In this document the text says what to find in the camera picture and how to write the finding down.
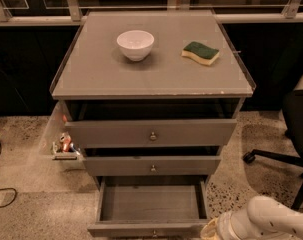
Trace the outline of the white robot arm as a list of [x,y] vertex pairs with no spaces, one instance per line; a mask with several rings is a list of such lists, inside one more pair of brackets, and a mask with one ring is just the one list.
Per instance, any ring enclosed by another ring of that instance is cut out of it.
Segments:
[[245,208],[212,219],[200,232],[201,240],[276,240],[281,235],[303,240],[303,213],[273,198],[255,196]]

